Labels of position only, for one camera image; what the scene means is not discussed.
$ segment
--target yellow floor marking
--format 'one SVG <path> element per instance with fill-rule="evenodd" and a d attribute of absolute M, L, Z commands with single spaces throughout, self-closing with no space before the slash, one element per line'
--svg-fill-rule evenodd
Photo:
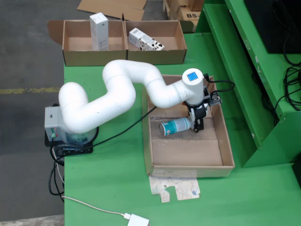
<path fill-rule="evenodd" d="M 32 89 L 0 89 L 0 95 L 4 94 L 22 94 L 22 93 L 57 93 L 59 87 L 50 88 L 32 88 Z"/>

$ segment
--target black monitor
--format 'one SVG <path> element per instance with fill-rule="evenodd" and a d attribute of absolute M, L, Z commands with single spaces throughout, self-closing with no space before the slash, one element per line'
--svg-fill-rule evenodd
<path fill-rule="evenodd" d="M 269 53 L 301 53 L 301 0 L 245 0 Z"/>

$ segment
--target paper sheet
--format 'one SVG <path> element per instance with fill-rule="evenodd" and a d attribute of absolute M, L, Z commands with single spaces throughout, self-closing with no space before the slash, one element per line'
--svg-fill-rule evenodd
<path fill-rule="evenodd" d="M 165 189 L 175 187 L 178 200 L 196 199 L 200 197 L 200 189 L 196 178 L 167 178 L 149 176 L 152 194 L 159 194 L 162 202 L 169 202 L 170 195 Z"/>

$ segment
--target white carton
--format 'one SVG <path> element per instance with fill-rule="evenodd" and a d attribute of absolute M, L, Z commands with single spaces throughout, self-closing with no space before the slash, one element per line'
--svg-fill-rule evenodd
<path fill-rule="evenodd" d="M 137 28 L 130 31 L 128 41 L 140 50 L 163 50 L 165 46 Z"/>
<path fill-rule="evenodd" d="M 90 16 L 92 49 L 95 51 L 109 50 L 109 23 L 102 14 Z"/>

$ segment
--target white box with cow print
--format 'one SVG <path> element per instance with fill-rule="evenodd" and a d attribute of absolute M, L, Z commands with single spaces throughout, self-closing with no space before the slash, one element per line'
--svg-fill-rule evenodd
<path fill-rule="evenodd" d="M 165 47 L 137 28 L 130 31 L 128 41 L 142 51 L 161 51 Z"/>

